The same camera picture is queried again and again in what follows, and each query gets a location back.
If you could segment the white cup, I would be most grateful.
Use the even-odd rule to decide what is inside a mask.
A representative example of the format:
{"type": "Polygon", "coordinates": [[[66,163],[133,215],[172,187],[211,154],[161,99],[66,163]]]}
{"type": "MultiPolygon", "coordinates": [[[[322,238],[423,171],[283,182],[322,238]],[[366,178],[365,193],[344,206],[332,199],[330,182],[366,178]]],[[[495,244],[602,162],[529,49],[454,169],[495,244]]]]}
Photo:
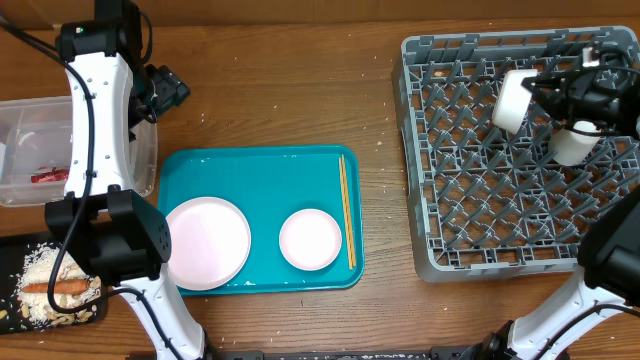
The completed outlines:
{"type": "Polygon", "coordinates": [[[579,165],[600,139],[599,130],[589,121],[576,122],[574,129],[579,130],[579,133],[562,129],[549,141],[548,150],[554,154],[553,160],[560,165],[579,165]]]}

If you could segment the pale green saucer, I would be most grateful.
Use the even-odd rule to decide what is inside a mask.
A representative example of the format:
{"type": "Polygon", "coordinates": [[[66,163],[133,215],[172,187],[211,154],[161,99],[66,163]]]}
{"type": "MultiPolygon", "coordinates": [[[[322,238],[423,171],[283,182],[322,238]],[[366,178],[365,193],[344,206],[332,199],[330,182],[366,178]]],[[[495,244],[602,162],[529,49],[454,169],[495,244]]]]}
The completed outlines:
{"type": "Polygon", "coordinates": [[[532,98],[531,92],[522,86],[522,81],[537,75],[536,69],[506,73],[492,114],[495,126],[513,135],[520,130],[532,98]]]}

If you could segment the red ketchup packet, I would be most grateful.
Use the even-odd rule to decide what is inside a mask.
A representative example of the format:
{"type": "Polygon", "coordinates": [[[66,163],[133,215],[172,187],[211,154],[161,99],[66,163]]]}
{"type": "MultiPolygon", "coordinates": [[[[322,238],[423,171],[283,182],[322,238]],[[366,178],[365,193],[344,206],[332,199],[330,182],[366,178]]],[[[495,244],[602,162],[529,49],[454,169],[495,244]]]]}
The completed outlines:
{"type": "Polygon", "coordinates": [[[68,176],[68,168],[41,167],[30,176],[30,180],[32,183],[49,183],[66,181],[68,176]]]}

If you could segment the large pink plate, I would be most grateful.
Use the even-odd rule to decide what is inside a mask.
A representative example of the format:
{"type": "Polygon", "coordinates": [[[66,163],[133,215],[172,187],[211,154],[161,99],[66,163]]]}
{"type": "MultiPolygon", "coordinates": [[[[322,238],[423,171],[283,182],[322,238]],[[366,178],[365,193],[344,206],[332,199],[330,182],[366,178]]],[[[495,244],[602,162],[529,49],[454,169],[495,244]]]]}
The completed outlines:
{"type": "Polygon", "coordinates": [[[166,217],[172,250],[169,275],[177,286],[205,291],[218,288],[244,267],[251,249],[251,230],[231,202],[198,197],[166,217]]]}

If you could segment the grey dishwasher rack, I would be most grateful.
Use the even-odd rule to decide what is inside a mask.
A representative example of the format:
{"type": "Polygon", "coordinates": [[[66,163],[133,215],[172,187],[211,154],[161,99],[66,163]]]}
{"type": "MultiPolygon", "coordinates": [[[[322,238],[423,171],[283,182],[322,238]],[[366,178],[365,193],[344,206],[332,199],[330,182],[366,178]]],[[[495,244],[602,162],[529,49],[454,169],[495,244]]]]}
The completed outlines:
{"type": "Polygon", "coordinates": [[[492,124],[511,70],[558,75],[586,46],[639,56],[622,26],[406,38],[392,73],[408,172],[415,268],[426,282],[570,272],[588,227],[634,190],[639,146],[601,139],[579,165],[547,149],[557,127],[531,104],[516,134],[492,124]]]}

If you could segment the wooden chopstick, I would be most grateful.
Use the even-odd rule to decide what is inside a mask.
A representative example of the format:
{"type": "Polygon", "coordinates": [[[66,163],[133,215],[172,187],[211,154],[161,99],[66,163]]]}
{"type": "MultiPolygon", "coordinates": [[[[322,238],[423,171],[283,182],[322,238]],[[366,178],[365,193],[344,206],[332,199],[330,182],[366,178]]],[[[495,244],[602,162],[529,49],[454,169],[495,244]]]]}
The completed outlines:
{"type": "Polygon", "coordinates": [[[349,209],[349,194],[348,194],[348,181],[346,175],[345,158],[342,155],[339,158],[339,172],[340,172],[340,186],[342,194],[344,225],[345,225],[345,237],[347,244],[347,258],[349,270],[354,268],[353,250],[352,250],[352,233],[351,233],[351,220],[349,209]]]}
{"type": "Polygon", "coordinates": [[[350,194],[349,194],[349,209],[350,209],[350,220],[351,220],[351,233],[352,233],[352,250],[353,250],[353,260],[354,260],[354,268],[356,267],[357,264],[357,260],[356,260],[356,252],[355,252],[355,242],[354,242],[354,231],[353,231],[353,221],[352,221],[352,213],[351,213],[351,206],[350,206],[350,194]]]}

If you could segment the orange carrot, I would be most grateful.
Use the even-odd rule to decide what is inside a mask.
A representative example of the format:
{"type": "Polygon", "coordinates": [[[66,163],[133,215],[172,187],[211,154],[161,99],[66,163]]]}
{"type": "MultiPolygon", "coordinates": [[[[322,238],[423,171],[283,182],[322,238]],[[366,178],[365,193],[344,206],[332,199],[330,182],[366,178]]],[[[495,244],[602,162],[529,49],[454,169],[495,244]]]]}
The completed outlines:
{"type": "MultiPolygon", "coordinates": [[[[89,289],[89,282],[84,279],[68,279],[55,283],[53,287],[54,294],[63,295],[82,295],[89,289]]],[[[35,283],[26,285],[22,288],[24,293],[40,293],[44,294],[48,291],[47,283],[35,283]]]]}

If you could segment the small pink plate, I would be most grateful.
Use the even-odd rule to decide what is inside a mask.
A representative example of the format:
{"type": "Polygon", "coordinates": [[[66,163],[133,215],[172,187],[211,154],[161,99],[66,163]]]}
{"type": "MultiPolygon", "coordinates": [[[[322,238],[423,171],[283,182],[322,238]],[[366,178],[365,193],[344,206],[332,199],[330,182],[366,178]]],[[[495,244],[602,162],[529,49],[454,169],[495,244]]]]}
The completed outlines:
{"type": "Polygon", "coordinates": [[[289,216],[279,233],[279,247],[285,260],[303,271],[329,266],[342,248],[339,224],[319,209],[302,209],[289,216]]]}

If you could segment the rice and peanuts pile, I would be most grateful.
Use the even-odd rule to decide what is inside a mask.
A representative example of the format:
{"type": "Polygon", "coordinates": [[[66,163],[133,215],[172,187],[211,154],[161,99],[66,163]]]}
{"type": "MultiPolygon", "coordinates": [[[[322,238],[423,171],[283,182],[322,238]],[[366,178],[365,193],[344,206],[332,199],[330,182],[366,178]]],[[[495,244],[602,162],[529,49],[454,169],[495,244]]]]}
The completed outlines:
{"type": "Polygon", "coordinates": [[[58,253],[50,243],[29,245],[18,268],[9,272],[8,283],[1,287],[3,333],[43,331],[98,318],[99,306],[81,307],[100,297],[101,280],[86,274],[68,254],[63,257],[56,276],[54,299],[58,307],[77,311],[61,313],[51,306],[47,296],[48,280],[58,253]]]}

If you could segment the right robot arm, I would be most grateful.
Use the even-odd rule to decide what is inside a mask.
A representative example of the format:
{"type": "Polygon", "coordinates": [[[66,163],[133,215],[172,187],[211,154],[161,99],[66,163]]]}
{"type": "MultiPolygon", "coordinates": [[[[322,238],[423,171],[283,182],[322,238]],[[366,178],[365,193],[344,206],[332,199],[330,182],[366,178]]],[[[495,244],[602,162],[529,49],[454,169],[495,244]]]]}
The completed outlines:
{"type": "MultiPolygon", "coordinates": [[[[639,137],[639,71],[613,47],[587,46],[576,70],[544,76],[512,70],[492,122],[515,134],[531,101],[563,128],[553,160],[576,165],[605,136],[639,137]]],[[[557,359],[581,336],[619,313],[639,314],[639,192],[619,200],[581,241],[573,275],[536,310],[466,349],[464,359],[557,359]]]]}

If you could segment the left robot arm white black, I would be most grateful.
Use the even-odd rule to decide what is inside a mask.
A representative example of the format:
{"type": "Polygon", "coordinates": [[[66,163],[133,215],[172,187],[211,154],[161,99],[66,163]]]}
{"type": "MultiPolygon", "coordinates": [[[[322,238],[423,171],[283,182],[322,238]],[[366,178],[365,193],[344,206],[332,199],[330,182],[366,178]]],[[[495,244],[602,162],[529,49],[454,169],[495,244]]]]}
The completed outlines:
{"type": "Polygon", "coordinates": [[[165,216],[134,188],[131,130],[175,103],[148,75],[147,19],[127,5],[62,26],[56,45],[72,90],[72,160],[64,197],[46,205],[45,220],[61,255],[129,303],[157,358],[212,359],[206,332],[168,275],[165,216]]]}

